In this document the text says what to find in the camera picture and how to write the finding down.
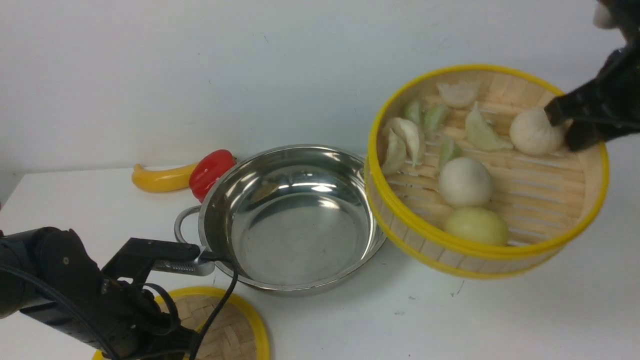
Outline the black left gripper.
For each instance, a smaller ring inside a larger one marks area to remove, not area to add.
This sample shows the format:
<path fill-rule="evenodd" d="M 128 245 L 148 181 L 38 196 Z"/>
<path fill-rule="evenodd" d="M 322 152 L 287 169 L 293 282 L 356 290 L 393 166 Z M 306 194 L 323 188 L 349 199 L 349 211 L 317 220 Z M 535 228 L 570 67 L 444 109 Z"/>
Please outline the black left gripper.
<path fill-rule="evenodd" d="M 110 360 L 180 360 L 199 335 L 182 325 L 169 292 L 156 284 L 99 280 L 38 289 L 20 313 L 100 351 Z"/>

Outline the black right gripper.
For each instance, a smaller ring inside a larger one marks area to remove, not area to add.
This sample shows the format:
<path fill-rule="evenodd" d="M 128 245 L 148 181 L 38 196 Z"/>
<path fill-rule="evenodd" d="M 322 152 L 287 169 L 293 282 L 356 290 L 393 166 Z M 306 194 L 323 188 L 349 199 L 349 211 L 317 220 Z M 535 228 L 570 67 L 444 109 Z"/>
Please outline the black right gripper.
<path fill-rule="evenodd" d="M 619 30 L 625 44 L 610 53 L 597 75 L 597 85 L 582 85 L 556 96 L 544 112 L 552 126 L 572 123 L 565 142 L 571 152 L 639 132 L 639 2 L 637 0 L 599 0 L 592 24 L 601 30 Z M 605 100 L 608 121 L 593 122 Z"/>

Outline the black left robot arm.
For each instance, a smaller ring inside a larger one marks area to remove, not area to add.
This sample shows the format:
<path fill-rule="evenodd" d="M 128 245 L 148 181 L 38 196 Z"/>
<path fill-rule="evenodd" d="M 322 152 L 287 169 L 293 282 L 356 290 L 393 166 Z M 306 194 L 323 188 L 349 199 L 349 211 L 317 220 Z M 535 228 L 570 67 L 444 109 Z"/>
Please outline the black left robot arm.
<path fill-rule="evenodd" d="M 573 228 L 524 247 L 470 242 L 444 232 L 400 203 L 390 186 L 365 162 L 366 195 L 382 232 L 423 264 L 464 278 L 519 275 L 551 259 L 594 221 L 610 182 L 610 160 L 603 143 L 579 152 L 589 185 Z M 71 229 L 36 228 L 1 237 L 1 316 L 21 312 L 101 351 L 112 360 L 161 360 L 167 354 L 195 354 L 202 341 L 179 325 L 174 305 L 164 313 L 145 290 L 151 271 L 197 275 L 207 265 L 231 269 L 240 264 L 231 252 L 206 238 L 203 246 L 185 243 L 175 224 L 176 242 L 130 238 L 103 268 L 87 255 Z"/>

